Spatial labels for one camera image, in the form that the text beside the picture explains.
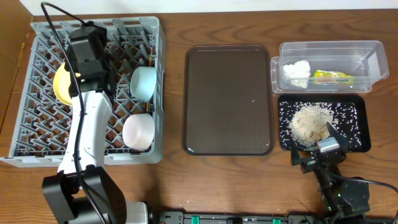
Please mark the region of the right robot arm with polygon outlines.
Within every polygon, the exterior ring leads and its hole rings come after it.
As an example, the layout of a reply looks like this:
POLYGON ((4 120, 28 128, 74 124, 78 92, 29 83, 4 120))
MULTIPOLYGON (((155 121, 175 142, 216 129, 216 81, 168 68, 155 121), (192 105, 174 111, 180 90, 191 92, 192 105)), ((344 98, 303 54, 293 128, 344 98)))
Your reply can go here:
POLYGON ((364 179, 343 177, 338 164, 346 159, 349 141, 330 123, 326 123, 330 137, 318 141, 309 156, 301 157, 293 142, 290 150, 291 164, 299 165, 304 174, 313 172, 318 180, 323 203, 330 214, 325 223, 360 223, 370 211, 369 185, 364 179))

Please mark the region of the white napkin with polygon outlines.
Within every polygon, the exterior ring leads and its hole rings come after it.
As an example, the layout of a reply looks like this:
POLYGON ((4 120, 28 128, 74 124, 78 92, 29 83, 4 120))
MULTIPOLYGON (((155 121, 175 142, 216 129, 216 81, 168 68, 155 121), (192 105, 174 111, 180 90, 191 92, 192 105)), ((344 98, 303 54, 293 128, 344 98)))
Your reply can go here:
POLYGON ((284 75, 293 86, 306 89, 311 76, 310 64, 306 60, 301 60, 291 65, 284 65, 284 75))

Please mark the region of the pink bowl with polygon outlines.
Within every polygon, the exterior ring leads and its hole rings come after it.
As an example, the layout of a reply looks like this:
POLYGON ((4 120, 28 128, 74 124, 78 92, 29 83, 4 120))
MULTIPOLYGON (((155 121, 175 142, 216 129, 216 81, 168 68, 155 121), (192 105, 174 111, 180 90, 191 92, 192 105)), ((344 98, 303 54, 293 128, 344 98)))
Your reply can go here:
POLYGON ((150 114, 130 115, 123 125, 124 144, 137 151, 146 151, 152 144, 155 124, 150 114))

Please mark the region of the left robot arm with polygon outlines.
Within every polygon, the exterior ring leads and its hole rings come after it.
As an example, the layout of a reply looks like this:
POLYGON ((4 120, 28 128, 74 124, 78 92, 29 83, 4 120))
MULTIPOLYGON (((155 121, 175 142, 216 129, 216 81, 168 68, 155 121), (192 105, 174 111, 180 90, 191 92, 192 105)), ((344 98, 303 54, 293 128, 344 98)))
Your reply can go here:
POLYGON ((71 81, 72 125, 57 174, 42 183, 58 223, 127 220, 124 195, 104 168, 106 129, 117 87, 106 43, 106 28, 92 21, 70 33, 64 68, 71 81))

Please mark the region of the yellow plate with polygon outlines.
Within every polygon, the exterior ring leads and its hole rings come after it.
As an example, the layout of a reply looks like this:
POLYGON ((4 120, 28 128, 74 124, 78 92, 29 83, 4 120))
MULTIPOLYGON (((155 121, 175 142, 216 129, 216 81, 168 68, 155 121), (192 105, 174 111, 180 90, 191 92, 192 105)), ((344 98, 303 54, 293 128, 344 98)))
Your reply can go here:
POLYGON ((55 96, 63 104, 71 106, 72 98, 69 94, 69 87, 71 85, 70 72, 65 70, 66 63, 63 62, 57 69, 53 78, 53 91, 55 96))

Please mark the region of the yellow green wrapper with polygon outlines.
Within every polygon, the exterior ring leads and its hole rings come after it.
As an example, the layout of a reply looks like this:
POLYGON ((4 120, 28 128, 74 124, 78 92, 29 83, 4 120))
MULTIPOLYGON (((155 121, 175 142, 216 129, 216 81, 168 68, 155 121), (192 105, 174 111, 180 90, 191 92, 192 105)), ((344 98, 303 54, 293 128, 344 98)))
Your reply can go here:
POLYGON ((314 75, 316 84, 346 84, 352 85, 354 76, 347 75, 343 72, 316 70, 314 75))

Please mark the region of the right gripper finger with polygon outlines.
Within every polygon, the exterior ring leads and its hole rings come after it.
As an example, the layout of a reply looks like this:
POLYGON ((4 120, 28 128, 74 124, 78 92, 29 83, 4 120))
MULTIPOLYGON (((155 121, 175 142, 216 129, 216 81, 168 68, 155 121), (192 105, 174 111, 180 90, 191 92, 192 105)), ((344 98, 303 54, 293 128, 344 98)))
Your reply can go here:
POLYGON ((301 163, 301 157, 296 147, 295 141, 292 136, 289 136, 290 142, 290 161, 292 166, 297 166, 301 163))
POLYGON ((340 149, 343 152, 348 152, 350 142, 342 134, 340 134, 329 122, 326 123, 326 126, 330 136, 336 139, 337 143, 340 146, 340 149))

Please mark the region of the light blue bowl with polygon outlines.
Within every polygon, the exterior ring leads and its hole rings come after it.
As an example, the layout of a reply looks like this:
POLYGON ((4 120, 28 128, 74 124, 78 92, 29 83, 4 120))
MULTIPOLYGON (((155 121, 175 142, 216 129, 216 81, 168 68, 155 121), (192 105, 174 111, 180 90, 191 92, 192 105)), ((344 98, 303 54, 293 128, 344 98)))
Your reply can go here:
POLYGON ((154 67, 137 67, 131 78, 131 95, 140 101, 150 101, 155 91, 156 78, 154 67))

